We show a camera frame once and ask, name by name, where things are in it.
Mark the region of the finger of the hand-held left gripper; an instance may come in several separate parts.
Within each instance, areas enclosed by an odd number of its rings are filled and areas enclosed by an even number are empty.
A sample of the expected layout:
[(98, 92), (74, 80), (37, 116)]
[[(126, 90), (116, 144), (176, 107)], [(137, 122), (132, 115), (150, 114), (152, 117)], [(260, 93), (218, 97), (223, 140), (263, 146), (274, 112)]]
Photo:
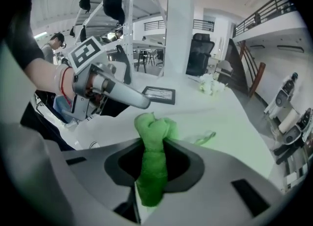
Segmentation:
[(144, 94), (105, 73), (94, 76), (92, 91), (139, 109), (147, 109), (151, 104), (150, 99)]
[(124, 69), (123, 83), (130, 85), (131, 78), (131, 65), (129, 59), (121, 45), (116, 46), (117, 52), (115, 53), (115, 61), (119, 62)]

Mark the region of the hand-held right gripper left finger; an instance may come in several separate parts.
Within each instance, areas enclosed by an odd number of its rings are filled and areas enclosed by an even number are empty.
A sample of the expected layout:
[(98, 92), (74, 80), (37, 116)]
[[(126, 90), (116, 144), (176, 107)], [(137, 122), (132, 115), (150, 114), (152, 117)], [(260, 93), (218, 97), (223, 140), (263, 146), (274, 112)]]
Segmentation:
[(141, 224), (135, 195), (143, 155), (139, 138), (80, 151), (62, 152), (49, 140), (43, 145), (50, 173), (78, 225)]

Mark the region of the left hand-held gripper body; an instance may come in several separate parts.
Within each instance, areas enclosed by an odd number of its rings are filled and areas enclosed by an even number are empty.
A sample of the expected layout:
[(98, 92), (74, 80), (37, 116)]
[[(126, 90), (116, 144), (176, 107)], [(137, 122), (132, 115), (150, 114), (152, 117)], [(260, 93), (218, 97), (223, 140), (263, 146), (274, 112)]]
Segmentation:
[(123, 83), (124, 69), (121, 64), (110, 58), (105, 48), (94, 38), (89, 37), (76, 46), (68, 55), (74, 70), (72, 87), (75, 92), (71, 111), (67, 114), (76, 121), (100, 113), (105, 101), (96, 102), (96, 96), (104, 95), (92, 91), (92, 80), (97, 74), (109, 74)]

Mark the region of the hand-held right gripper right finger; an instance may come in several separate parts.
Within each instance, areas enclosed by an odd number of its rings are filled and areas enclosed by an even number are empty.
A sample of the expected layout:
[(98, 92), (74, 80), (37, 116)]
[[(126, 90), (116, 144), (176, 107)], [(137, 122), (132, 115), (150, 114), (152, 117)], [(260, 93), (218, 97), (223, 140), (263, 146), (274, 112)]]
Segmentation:
[(282, 200), (266, 178), (235, 157), (164, 142), (169, 182), (148, 226), (263, 226)]

